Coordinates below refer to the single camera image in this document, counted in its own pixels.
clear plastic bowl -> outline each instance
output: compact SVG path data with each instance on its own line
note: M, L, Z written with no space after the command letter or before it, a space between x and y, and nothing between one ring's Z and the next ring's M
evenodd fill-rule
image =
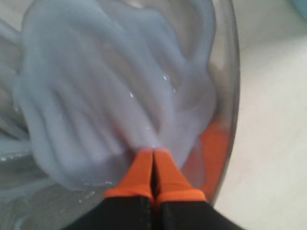
M20 30L23 14L32 1L0 0L0 18ZM157 8L163 8L165 2L172 7L173 1L178 2L136 0L141 5L151 6L154 3L153 7ZM206 193L212 204L217 197L231 154L239 103L239 51L233 5L231 0L213 0L213 3L217 31L210 73L217 86L218 105L212 123L201 135L196 146L198 151L191 152L183 169L188 179ZM1 60L13 65L20 56L21 50L0 38ZM16 188L22 188L24 195L16 193ZM31 156L2 159L0 229L58 230L99 203L106 189L71 192L48 179Z

orange fingertip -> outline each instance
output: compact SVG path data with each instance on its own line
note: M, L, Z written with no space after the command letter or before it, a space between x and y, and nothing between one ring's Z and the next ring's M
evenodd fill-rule
M168 150L155 149L153 158L158 180L156 205L169 201L206 201L205 194L186 180Z
M129 171L116 188L106 191L105 198L145 196L152 202L151 177L153 170L153 150L141 149Z

slime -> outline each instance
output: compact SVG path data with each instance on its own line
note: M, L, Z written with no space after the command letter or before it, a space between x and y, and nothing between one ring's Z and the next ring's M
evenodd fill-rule
M69 189L118 182L127 150L142 147L167 148L182 167L216 105L213 4L187 1L201 21L190 57L158 10L116 0L36 1L21 33L1 22L22 51L18 71L0 62L14 105L0 128L22 141L11 154L29 141L37 165ZM1 140L0 155L10 145Z

stretched slime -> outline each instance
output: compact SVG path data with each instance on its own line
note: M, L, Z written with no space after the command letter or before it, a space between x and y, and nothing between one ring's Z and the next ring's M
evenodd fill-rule
M18 71L0 62L15 109L0 110L0 128L22 142L10 153L29 141L37 165L69 189L116 183L127 150L142 147L168 148L182 167L216 105L213 4L187 1L201 19L190 57L158 10L116 0L39 0L21 33L1 22L23 53ZM12 140L0 140L1 157Z

white countertop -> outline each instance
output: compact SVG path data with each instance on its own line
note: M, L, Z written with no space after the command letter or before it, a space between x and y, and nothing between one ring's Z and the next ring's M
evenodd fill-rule
M307 20L287 0L234 0L235 146L216 208L247 230L307 229Z

